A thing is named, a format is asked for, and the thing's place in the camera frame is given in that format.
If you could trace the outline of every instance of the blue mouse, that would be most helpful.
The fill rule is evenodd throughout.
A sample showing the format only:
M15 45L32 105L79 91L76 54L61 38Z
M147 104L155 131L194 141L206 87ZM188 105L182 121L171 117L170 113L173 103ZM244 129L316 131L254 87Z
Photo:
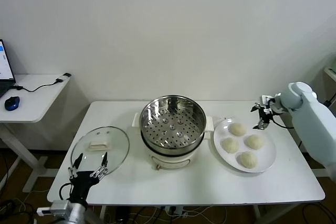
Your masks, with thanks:
M19 107L20 97L10 97L5 101L5 109L8 111L16 110Z

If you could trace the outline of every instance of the floor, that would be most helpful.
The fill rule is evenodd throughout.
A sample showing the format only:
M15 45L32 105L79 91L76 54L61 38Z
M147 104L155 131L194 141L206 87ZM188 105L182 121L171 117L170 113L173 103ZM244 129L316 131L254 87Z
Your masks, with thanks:
M12 153L10 150L1 150L1 152L4 154L8 165L11 166L11 164L16 159L16 155ZM34 153L36 157L40 157L41 153ZM65 156L65 154L49 154L49 159L46 163L47 168L58 168L62 160ZM306 160L308 161L311 168L321 168L321 166L312 160L308 155L305 155ZM4 165L4 161L2 157L0 157L0 163L2 164L0 166L0 176L3 177L6 174L6 168ZM47 201L47 190L53 183L53 178L39 178L37 183L34 187L34 192L30 194L26 194L22 192L22 188L25 184L25 181L29 177L29 174L31 172L31 169L23 162L20 162L20 164L17 166L17 168L14 170L12 176L9 178L6 190L4 191L3 196L1 197L0 201L6 199L13 199L17 198L21 201L25 200L25 203L31 204L35 209L37 207L46 207L50 206L50 203ZM326 198L324 201L322 201L322 204L325 205L333 214L336 215L336 184L334 184L330 179L328 178L319 178L319 182L321 186L323 187ZM303 215L302 215L302 208L304 204L301 204L300 206L296 207L295 209L291 210L284 216L280 217L276 221L274 221L274 224L288 224L288 223L295 223L295 224L304 224L305 222ZM272 210L274 207L277 207L275 205L272 206L261 206L260 211L262 214ZM105 221L107 223L114 222L114 216L115 216L115 209L116 207L108 207L106 214ZM132 213L136 213L141 208L133 207L131 208ZM197 211L204 210L205 207L197 209ZM93 208L94 212L96 214L99 214L100 207L95 206ZM141 212L142 216L152 216L154 213L154 208L147 207ZM156 210L155 216L158 215L159 209ZM212 207L206 211L203 212L203 214L213 223L219 224L223 223L223 220L225 219L225 213L226 213L226 224L250 224L253 223L256 218L254 215L254 211L252 206L235 206L235 207ZM320 210L319 208L315 206L307 206L305 209L305 215L307 218L307 221L309 224L314 223L333 223L331 222L326 214ZM35 215L35 218L37 219L38 224L46 224L53 220L52 217L39 217ZM149 220L147 217L137 217L137 223L138 224L144 224L146 221ZM9 223L27 223L28 216L26 214L11 216L6 220L0 221L1 224L9 224ZM169 223L170 217L163 211L160 214L159 219L155 222L156 224L162 224L162 223ZM197 217L189 217L189 218L178 218L173 221L175 224L192 224L192 223L210 223L208 222L203 216L199 215Z

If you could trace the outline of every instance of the laptop screen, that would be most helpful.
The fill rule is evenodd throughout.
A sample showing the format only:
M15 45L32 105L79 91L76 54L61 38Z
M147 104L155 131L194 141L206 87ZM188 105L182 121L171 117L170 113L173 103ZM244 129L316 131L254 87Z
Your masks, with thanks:
M0 80L14 80L2 41L0 41Z

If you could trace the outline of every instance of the glass lid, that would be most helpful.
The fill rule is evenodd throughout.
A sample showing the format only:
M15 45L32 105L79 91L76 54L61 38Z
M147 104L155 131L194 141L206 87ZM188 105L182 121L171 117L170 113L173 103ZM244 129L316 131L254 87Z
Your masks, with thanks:
M129 149L129 138L122 129L114 126L97 128L77 142L71 153L71 165L83 153L78 171L96 170L107 153L107 174L110 174L124 162Z

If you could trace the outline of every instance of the white desk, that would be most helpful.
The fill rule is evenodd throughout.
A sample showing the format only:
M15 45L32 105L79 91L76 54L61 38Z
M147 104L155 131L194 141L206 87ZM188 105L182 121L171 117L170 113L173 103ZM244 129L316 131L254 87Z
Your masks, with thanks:
M297 148L289 132L272 124L277 148L272 168L261 174L247 174L231 168L215 152L212 140L204 140L193 163L178 170L155 170L147 158L139 129L132 128L135 112L146 102L94 102L91 104L74 141L48 193L48 200L59 199L60 186L69 182L70 154L75 143L87 132L113 125L130 138L130 152L114 173L91 188L91 205L260 205L319 201L324 192ZM210 116L244 117L251 125L258 113L250 113L253 101L199 102Z
M15 76L16 84L29 90L43 84L54 83L56 78L62 74L19 74ZM19 163L20 159L26 162L33 172L30 175L23 192L31 191L38 177L55 177L58 169L45 169L44 163L47 157L41 157L37 160L21 142L14 136L4 123L35 123L40 121L46 114L56 97L68 83L69 78L64 82L53 86L43 87L36 92L27 92L26 90L9 90L0 98L0 137L17 155L18 158L9 169L10 176ZM19 107L14 111L7 111L4 103L9 97L19 96ZM5 178L0 182L0 188L4 185Z

